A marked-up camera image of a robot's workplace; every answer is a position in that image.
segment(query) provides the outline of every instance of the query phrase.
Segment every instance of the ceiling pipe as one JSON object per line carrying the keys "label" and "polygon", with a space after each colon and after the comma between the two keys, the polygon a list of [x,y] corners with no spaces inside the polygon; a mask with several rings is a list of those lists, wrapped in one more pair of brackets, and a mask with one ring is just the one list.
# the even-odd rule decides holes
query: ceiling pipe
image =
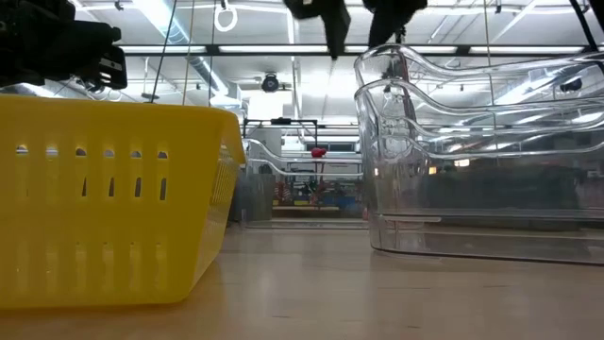
{"label": "ceiling pipe", "polygon": [[[183,24],[175,16],[172,26],[170,17],[172,16],[172,0],[133,0],[132,1],[149,22],[167,38],[168,44],[189,44],[192,43],[191,37],[183,28]],[[208,84],[211,93],[220,98],[234,99],[232,104],[241,105],[241,89],[233,82],[225,80],[219,76],[215,70],[212,70],[210,64],[203,57],[185,57],[191,67]]]}

